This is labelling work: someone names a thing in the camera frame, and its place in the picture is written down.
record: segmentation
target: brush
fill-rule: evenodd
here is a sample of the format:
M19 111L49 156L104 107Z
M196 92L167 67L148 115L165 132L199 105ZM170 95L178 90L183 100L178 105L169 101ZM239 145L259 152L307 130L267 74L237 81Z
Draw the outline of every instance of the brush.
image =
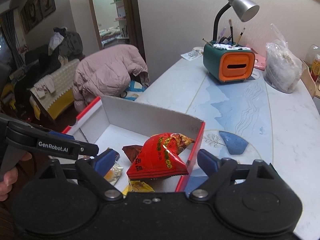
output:
M233 26L232 26L232 20L229 19L229 25L230 25L230 32L231 32L231 42L233 43Z
M204 42L210 44L210 45L213 47L213 45L212 45L212 43L211 43L210 41L207 41L205 38L203 38L202 40L203 40Z
M244 33L244 31L245 31L245 28L243 28L243 31L240 33L240 36L239 36L239 38L238 38L238 41L237 41L237 43L234 45L234 47L239 44L239 41L240 41L240 39L241 39L242 34Z

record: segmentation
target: door frame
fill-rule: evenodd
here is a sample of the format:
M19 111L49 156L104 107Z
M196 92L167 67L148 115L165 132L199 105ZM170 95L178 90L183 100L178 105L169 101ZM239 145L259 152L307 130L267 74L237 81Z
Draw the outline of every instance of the door frame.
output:
M127 27L129 31L130 44L138 48L142 58L144 59L144 61L146 61L138 0L123 0L123 1L124 1L124 9L125 9L125 14L127 19ZM93 21L97 41L99 44L99 48L100 50L102 50L103 47L101 44L98 22L97 22L96 13L94 10L93 0L89 0L89 5L90 5L92 21Z
M143 36L140 22L138 0L123 0L130 44L136 46L144 61L146 61Z
M96 12L94 10L93 0L89 0L89 5L90 5L90 11L91 11L91 17L92 17L92 21L93 21L93 26L94 26L94 32L96 33L96 38L97 38L97 41L98 41L99 49L102 50L103 47L102 47L102 43L101 43L99 27L98 27Z

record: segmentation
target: human hand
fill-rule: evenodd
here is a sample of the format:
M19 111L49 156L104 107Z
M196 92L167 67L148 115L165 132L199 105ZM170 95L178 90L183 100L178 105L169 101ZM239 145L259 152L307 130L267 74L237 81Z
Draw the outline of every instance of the human hand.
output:
M28 161L32 158L30 153L26 153L20 160ZM8 193L12 189L12 184L18 179L18 169L14 167L13 169L7 171L4 174L4 179L0 182L0 201L5 201L8 198Z

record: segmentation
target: brown snack bag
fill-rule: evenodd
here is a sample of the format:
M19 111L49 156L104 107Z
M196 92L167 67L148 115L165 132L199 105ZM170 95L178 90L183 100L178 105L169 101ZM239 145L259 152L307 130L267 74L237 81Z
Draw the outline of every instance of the brown snack bag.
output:
M141 149L142 149L141 145L129 145L129 146L124 146L122 148L122 150L124 151L125 155L127 155L131 163L134 162L134 160L138 156Z
M191 143L195 142L193 139L180 133L174 133L171 135L171 137L175 138L175 140L177 141L177 145L179 147L177 155L182 153Z

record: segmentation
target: green pen holder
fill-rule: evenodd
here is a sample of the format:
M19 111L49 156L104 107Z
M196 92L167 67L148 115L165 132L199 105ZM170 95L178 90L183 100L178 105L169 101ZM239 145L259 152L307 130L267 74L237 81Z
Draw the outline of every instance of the green pen holder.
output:
M245 80L253 71L255 55L251 50L220 50L204 46L203 64L220 82Z

